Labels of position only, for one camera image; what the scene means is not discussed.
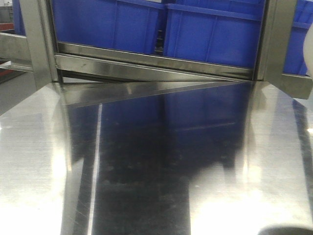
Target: metal edge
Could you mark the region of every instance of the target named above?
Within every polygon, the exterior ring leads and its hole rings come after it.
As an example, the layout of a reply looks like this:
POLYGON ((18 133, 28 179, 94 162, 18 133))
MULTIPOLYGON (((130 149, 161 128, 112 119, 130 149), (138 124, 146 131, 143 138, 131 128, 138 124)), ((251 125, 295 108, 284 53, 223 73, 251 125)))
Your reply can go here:
POLYGON ((168 70, 149 66, 113 62, 101 59, 91 59, 83 56, 55 55, 57 68, 64 71, 74 71, 97 77, 111 77, 126 81, 145 82, 184 82, 184 81, 242 81, 241 79, 218 77, 198 73, 168 70))
POLYGON ((252 79, 253 70, 247 68, 216 65, 156 55, 137 54, 63 42, 59 42, 58 46, 59 52, 63 54, 72 54, 98 59, 114 60, 118 62, 147 65, 165 69, 175 69, 180 71, 190 71, 245 80, 252 79))
POLYGON ((0 69, 16 70, 16 71, 22 71, 22 72, 33 72, 32 67, 28 67, 26 65, 15 64, 12 61, 8 61, 8 62, 1 64, 0 69))

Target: metal sheet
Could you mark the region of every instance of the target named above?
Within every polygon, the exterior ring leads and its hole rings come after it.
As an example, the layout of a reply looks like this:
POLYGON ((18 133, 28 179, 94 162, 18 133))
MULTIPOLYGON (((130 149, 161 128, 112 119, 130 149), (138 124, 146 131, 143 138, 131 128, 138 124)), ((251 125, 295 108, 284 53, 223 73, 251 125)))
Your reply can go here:
POLYGON ((148 65, 160 68, 214 74, 218 76, 252 79, 252 70, 226 65, 215 65, 203 62, 188 61, 176 58, 144 55, 125 51, 110 50, 84 45, 58 43, 60 53, 87 56, 92 58, 148 65))
POLYGON ((267 82, 157 87, 78 107, 50 84, 0 116, 1 232, 313 229, 313 113, 267 82))
POLYGON ((0 33, 1 58, 30 61, 28 44, 25 36, 0 33))
POLYGON ((122 78, 146 82, 184 82, 184 81, 236 81, 238 79, 204 75, 198 73, 167 70, 155 67, 91 59, 82 56, 65 54, 55 55, 57 68, 65 71, 80 72, 90 76, 105 78, 122 78))

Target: metal bar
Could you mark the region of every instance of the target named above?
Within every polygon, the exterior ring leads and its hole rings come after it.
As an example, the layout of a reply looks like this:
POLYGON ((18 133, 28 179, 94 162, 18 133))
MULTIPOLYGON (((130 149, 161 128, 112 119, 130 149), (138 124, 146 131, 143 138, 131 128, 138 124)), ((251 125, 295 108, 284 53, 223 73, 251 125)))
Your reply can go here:
POLYGON ((218 76, 238 79, 252 79, 252 70, 247 68, 216 65, 156 55, 144 55, 69 43, 58 43, 58 45, 59 52, 64 54, 87 56, 98 59, 114 60, 119 62, 147 65, 166 69, 214 74, 218 76))
POLYGON ((140 66, 121 62, 113 62, 88 57, 56 54, 57 68, 74 71, 90 76, 103 76, 112 79, 126 79, 146 82, 182 82, 182 81, 238 81, 240 79, 223 78, 213 75, 181 72, 177 70, 140 66))
POLYGON ((1 64, 0 69, 33 72, 33 68, 30 65, 17 64, 12 61, 1 64))
POLYGON ((253 78, 280 88, 297 0, 267 0, 253 78))
POLYGON ((25 36, 0 33, 0 51, 1 58, 30 61, 30 53, 25 36))
POLYGON ((48 0, 20 0, 37 89, 58 80, 48 0))

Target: white object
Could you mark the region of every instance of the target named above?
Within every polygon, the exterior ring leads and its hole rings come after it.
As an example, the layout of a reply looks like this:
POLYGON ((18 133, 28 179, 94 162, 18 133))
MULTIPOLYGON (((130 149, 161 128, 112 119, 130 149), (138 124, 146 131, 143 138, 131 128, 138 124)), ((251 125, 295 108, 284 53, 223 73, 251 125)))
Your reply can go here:
POLYGON ((313 76, 313 24, 311 25, 303 45, 304 61, 308 67, 308 73, 313 76))

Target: stainless steel surface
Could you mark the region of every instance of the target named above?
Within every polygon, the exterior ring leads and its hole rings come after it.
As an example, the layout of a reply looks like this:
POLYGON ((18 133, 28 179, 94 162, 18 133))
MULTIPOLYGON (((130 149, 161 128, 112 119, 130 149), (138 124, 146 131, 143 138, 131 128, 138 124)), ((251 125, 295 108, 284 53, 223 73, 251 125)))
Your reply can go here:
POLYGON ((313 228, 312 112, 267 82, 166 84, 49 84, 0 116, 1 233, 313 228))
POLYGON ((1 58, 30 61, 30 53, 25 36, 0 33, 0 51, 1 58))
POLYGON ((281 87, 297 0, 267 0, 254 80, 281 87))
POLYGON ((121 84, 80 84, 62 86, 66 104, 71 107, 89 106, 147 95, 166 94, 207 87, 226 86, 238 82, 150 82, 121 84))
POLYGON ((235 78, 168 70, 75 55, 56 54, 57 68, 89 76, 146 82, 236 81, 235 78))
POLYGON ((0 6, 0 22, 13 22, 13 9, 11 6, 0 6))
POLYGON ((0 115, 19 104, 36 91, 32 73, 14 72, 14 78, 0 83, 0 115))
POLYGON ((214 65, 203 62, 187 61, 182 59, 161 57, 155 55, 136 54, 125 51, 110 50, 84 45, 75 45, 69 43, 58 43, 60 53, 73 54, 79 56, 87 56, 98 59, 120 61, 139 65, 147 65, 153 67, 198 72, 205 74, 214 74, 218 76, 252 79, 252 70, 246 68, 214 65))
POLYGON ((54 60, 54 29, 48 11, 50 1, 21 0, 23 22, 37 88, 58 80, 54 60))
POLYGON ((312 87, 313 81, 309 76, 283 73, 279 89, 293 98, 308 99, 312 87))

